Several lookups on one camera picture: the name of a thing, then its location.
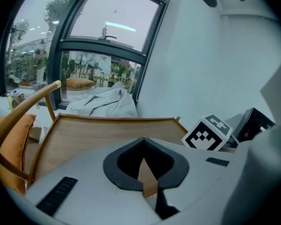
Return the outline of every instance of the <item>glass window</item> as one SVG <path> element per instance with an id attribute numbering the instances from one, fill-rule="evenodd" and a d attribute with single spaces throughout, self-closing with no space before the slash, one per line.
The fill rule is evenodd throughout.
<path id="1" fill-rule="evenodd" d="M 61 97 L 64 102 L 87 98 L 112 86 L 133 93 L 140 64 L 104 54 L 64 51 L 61 59 Z"/>
<path id="2" fill-rule="evenodd" d="M 150 0 L 87 0 L 70 37 L 107 39 L 142 51 L 158 7 Z"/>
<path id="3" fill-rule="evenodd" d="M 28 97 L 47 84 L 48 54 L 55 28 L 70 0 L 25 0 L 11 28 L 5 63 L 8 92 Z"/>

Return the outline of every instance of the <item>bottle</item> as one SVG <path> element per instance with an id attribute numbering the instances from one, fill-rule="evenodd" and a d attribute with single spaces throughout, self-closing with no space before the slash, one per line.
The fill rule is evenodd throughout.
<path id="1" fill-rule="evenodd" d="M 34 89 L 35 92 L 37 92 L 37 82 L 33 83 L 33 89 Z"/>
<path id="2" fill-rule="evenodd" d="M 8 102 L 9 109 L 12 111 L 13 110 L 13 107 L 12 107 L 13 99 L 12 99 L 10 93 L 7 94 L 7 102 Z"/>

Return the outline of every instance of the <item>ceiling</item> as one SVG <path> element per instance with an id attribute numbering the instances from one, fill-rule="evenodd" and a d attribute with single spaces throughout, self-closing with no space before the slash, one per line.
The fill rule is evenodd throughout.
<path id="1" fill-rule="evenodd" d="M 217 0 L 221 15 L 257 15 L 278 20 L 264 0 Z"/>

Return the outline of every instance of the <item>pillow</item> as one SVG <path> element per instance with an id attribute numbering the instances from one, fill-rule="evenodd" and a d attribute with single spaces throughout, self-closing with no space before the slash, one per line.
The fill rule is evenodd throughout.
<path id="1" fill-rule="evenodd" d="M 82 89 L 82 88 L 90 88 L 96 83 L 87 78 L 67 78 L 67 88 L 70 89 Z"/>
<path id="2" fill-rule="evenodd" d="M 0 147 L 0 153 L 11 164 L 23 171 L 24 164 L 24 150 L 26 140 L 29 135 L 29 130 L 33 125 L 36 115 L 25 114 L 12 128 L 9 134 L 6 136 L 2 146 Z M 5 167 L 0 164 L 0 180 L 7 188 L 11 188 L 17 193 L 25 194 L 25 181 L 17 176 L 13 175 Z"/>

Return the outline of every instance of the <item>wooden board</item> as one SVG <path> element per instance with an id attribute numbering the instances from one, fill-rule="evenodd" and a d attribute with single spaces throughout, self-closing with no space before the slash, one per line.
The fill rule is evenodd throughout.
<path id="1" fill-rule="evenodd" d="M 181 139 L 186 133 L 187 130 L 174 118 L 108 119 L 59 114 L 34 160 L 30 182 L 84 151 L 138 137 L 183 145 Z M 145 161 L 140 166 L 139 180 L 144 183 L 145 197 L 157 191 L 157 181 Z"/>

